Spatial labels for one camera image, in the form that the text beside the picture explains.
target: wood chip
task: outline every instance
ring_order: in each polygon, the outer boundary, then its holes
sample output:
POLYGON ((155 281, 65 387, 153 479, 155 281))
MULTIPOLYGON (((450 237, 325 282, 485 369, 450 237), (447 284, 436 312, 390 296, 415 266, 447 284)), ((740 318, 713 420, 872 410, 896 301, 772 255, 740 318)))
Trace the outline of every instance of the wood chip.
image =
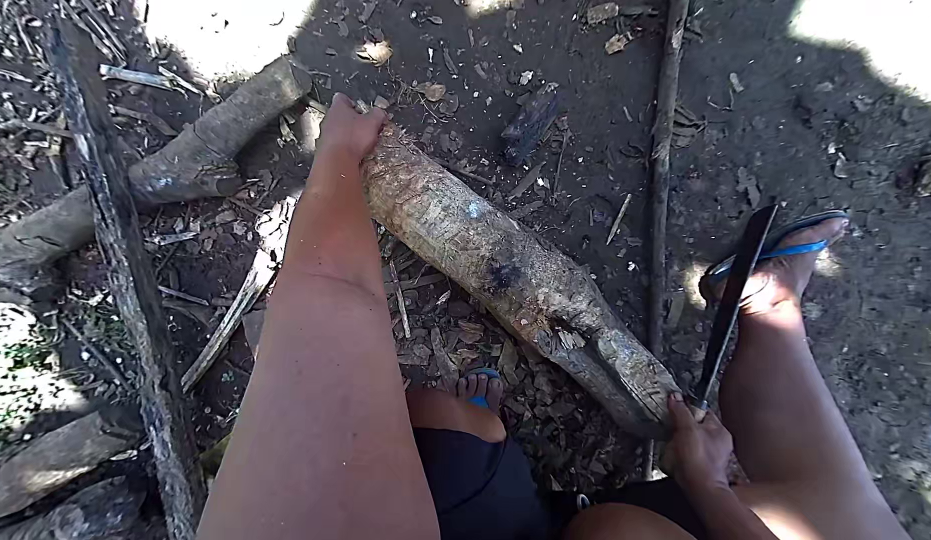
POLYGON ((608 232, 608 236, 605 238, 605 245, 613 243, 613 239, 616 237, 616 234, 619 232, 619 225, 622 224, 622 218, 626 215, 626 208, 629 205, 629 202, 633 200, 633 194, 629 193, 626 195, 626 200, 622 201, 622 205, 619 206, 619 213, 615 216, 615 221, 612 222, 612 229, 608 232))

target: stick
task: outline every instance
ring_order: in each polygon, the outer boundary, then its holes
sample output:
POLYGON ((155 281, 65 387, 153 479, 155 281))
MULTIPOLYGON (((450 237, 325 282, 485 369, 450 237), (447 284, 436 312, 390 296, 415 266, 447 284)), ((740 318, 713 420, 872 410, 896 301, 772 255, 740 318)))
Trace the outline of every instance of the stick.
POLYGON ((633 200, 633 194, 628 193, 626 195, 626 200, 622 201, 622 205, 619 206, 619 213, 615 216, 615 221, 612 222, 612 230, 608 232, 608 237, 605 239, 605 245, 613 243, 613 239, 616 237, 616 233, 619 232, 619 225, 622 224, 622 217, 626 215, 626 207, 629 205, 629 202, 633 200))
POLYGON ((259 242, 259 250, 256 251, 252 266, 245 274, 245 280, 239 287, 239 292, 232 300, 228 311, 225 312, 225 316, 222 317, 216 330, 212 332, 209 342, 198 354, 198 358, 182 376, 182 388, 186 392, 195 387, 212 363, 219 358, 219 353, 226 348, 235 330, 239 328, 243 315, 253 307, 256 299, 262 291, 266 290, 279 271, 278 265, 282 264, 285 240, 289 232, 289 219, 292 217, 292 209, 295 205, 295 199, 292 198, 276 202, 275 206, 267 212, 270 219, 260 222, 259 233, 262 238, 259 242), (274 223, 277 224, 276 227, 271 227, 268 234, 263 233, 265 227, 274 223))
POLYGON ((19 120, 18 118, 14 118, 12 120, 6 120, 0 123, 0 134, 6 133, 6 132, 16 132, 19 130, 30 130, 34 132, 42 132, 44 134, 49 134, 51 136, 72 139, 72 133, 69 132, 68 129, 59 128, 57 126, 50 126, 49 124, 40 124, 39 122, 19 120))
POLYGON ((123 69, 105 63, 99 64, 99 75, 105 79, 118 79, 127 83, 136 83, 136 85, 145 85, 164 91, 172 91, 176 88, 172 84, 172 77, 156 75, 155 73, 145 73, 143 71, 134 71, 132 69, 123 69))
MULTIPOLYGON (((137 206, 232 195, 244 181, 232 157, 311 89, 312 80, 291 56, 274 60, 162 150, 129 168, 137 206)), ((0 301, 29 304, 57 296, 46 265, 93 239, 92 215, 83 186, 0 228, 0 301)))
POLYGON ((479 176, 479 175, 477 175, 477 174, 472 174, 471 172, 468 172, 468 171, 464 171, 463 169, 461 169, 461 168, 459 168, 459 167, 453 165, 452 163, 450 163, 450 162, 448 162, 448 161, 444 161, 444 160, 442 160, 442 159, 439 159, 438 157, 433 157, 433 161, 436 162, 437 164, 439 164, 440 166, 443 166, 443 167, 449 169, 450 171, 452 171, 452 172, 454 172, 454 173, 457 173, 457 174, 460 174, 460 175, 462 175, 462 176, 464 176, 465 178, 468 178, 468 179, 470 179, 470 180, 474 180, 474 181, 476 181, 476 182, 481 182, 481 183, 485 184, 486 186, 495 186, 495 185, 496 185, 496 182, 493 181, 493 180, 491 180, 491 179, 488 179, 488 178, 485 178, 485 177, 481 177, 481 176, 479 176))
POLYGON ((66 330, 72 333, 72 335, 75 336, 75 338, 78 339, 78 341, 80 341, 86 349, 89 350, 89 354, 95 357, 96 361, 99 362, 103 368, 112 374, 112 379, 115 379, 115 381, 119 385, 122 385, 122 387, 129 393, 136 392, 136 388, 129 384, 129 380, 122 373, 122 370, 119 369, 119 366, 115 365, 114 362, 106 358, 106 355, 102 354, 102 352, 99 351, 99 349, 93 345, 84 335, 82 335, 82 333, 79 332, 79 330, 74 325, 72 325, 72 323, 66 320, 62 320, 62 325, 66 330))
POLYGON ((619 426, 667 435, 665 400, 678 387, 582 267, 476 195, 393 124, 363 161, 363 183, 376 221, 566 370, 619 426))
POLYGON ((689 0, 669 0, 665 28, 665 49, 658 72, 655 121, 652 124, 651 174, 651 282, 649 284, 649 334, 646 342, 657 358, 663 351, 663 310, 665 294, 665 227, 669 213, 669 147, 672 122, 676 116, 679 88, 679 62, 682 59, 683 30, 689 0))
POLYGON ((198 354, 195 363, 189 367, 189 370, 182 376, 182 389, 186 392, 192 390, 199 379, 209 370, 212 362, 219 358, 219 353, 226 348, 232 334, 239 328, 242 322, 242 316, 256 303, 256 299, 266 290, 269 282, 276 276, 276 268, 273 266, 272 259, 266 251, 256 251, 255 258, 252 260, 252 267, 245 274, 245 281, 239 288, 239 294, 232 305, 229 306, 225 316, 212 332, 209 342, 205 344, 202 352, 198 354))
POLYGON ((69 126, 83 141, 78 154, 94 200, 96 237, 110 270, 112 297, 138 357, 139 412, 152 446, 166 528, 172 540, 192 540, 206 503, 206 485, 175 379, 175 353, 156 277, 142 245, 129 181, 115 154, 118 133, 106 86, 90 63, 95 54, 88 38, 69 21, 54 15, 47 20, 48 57, 61 84, 69 126))
POLYGON ((175 298, 181 298, 182 300, 188 300, 189 302, 192 302, 193 304, 198 304, 200 306, 209 305, 208 300, 203 300, 202 298, 199 298, 198 296, 192 296, 191 294, 186 294, 183 291, 171 289, 169 287, 164 287, 162 285, 159 286, 159 292, 164 292, 170 296, 174 296, 175 298))
POLYGON ((399 315, 402 316, 402 331, 405 333, 406 339, 411 337, 409 330, 409 316, 405 312, 405 297, 402 296, 402 285, 400 284, 400 275, 396 271, 396 263, 393 261, 388 262, 388 273, 392 276, 392 283, 395 285, 395 300, 399 304, 399 315))

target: dead leaf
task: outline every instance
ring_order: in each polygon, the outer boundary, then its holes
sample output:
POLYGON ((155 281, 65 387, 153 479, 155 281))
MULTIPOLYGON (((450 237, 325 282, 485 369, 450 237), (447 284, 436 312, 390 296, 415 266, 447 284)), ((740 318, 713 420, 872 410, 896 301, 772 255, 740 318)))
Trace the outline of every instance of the dead leaf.
POLYGON ((443 99, 446 95, 446 85, 435 82, 422 82, 413 88, 416 92, 425 96, 425 99, 436 102, 443 99))
POLYGON ((376 68, 384 66, 393 57, 393 49, 386 41, 372 43, 366 41, 356 53, 360 60, 371 63, 376 68))
POLYGON ((616 33, 605 42, 605 54, 612 55, 626 48, 632 40, 632 37, 627 33, 616 33))
POLYGON ((498 370, 503 377, 506 378, 506 383, 511 386, 518 385, 520 383, 520 378, 516 376, 516 364, 519 362, 520 354, 516 350, 516 345, 513 343, 512 339, 506 338, 505 342, 502 344, 502 353, 499 354, 499 363, 498 370))
POLYGON ((616 2, 605 2, 592 6, 585 12, 585 21, 589 24, 599 24, 606 19, 619 15, 619 5, 616 2))

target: log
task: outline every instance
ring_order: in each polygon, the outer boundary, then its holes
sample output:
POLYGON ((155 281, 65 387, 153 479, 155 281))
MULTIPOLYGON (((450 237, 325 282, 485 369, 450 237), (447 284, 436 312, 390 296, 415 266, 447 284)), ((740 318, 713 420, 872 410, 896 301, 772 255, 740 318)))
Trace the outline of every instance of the log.
POLYGON ((0 529, 0 540, 108 540, 125 538, 139 519, 145 494, 124 476, 94 483, 41 516, 0 529))
POLYGON ((122 408, 89 413, 0 453, 0 518, 25 509, 136 445, 142 427, 122 408))
MULTIPOLYGON (((136 205, 232 195, 243 179, 232 158, 266 124, 312 90, 308 73, 282 55, 210 108, 156 153, 128 170, 136 205)), ((55 296, 48 264, 93 238, 88 189, 0 228, 0 302, 28 304, 55 296)))
POLYGON ((106 86, 91 61, 95 55, 88 36, 67 20, 50 16, 49 22, 48 58, 88 178, 112 297, 136 351, 139 414, 151 443, 166 528, 171 540, 192 540, 206 503, 206 485, 183 388, 173 369, 175 353, 152 260, 142 245, 136 204, 117 157, 118 132, 106 86))
POLYGON ((372 217, 567 371, 621 427, 666 436, 672 375, 589 274, 493 207, 388 124, 363 162, 372 217))

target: wood debris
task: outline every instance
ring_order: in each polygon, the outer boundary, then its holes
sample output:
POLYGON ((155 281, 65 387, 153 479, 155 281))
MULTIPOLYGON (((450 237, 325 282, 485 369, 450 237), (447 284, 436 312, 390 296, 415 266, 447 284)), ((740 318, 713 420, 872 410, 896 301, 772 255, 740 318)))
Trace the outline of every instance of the wood debris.
POLYGON ((619 5, 616 2, 605 2, 598 6, 592 6, 585 12, 585 22, 588 24, 599 24, 600 22, 612 19, 619 15, 619 5))

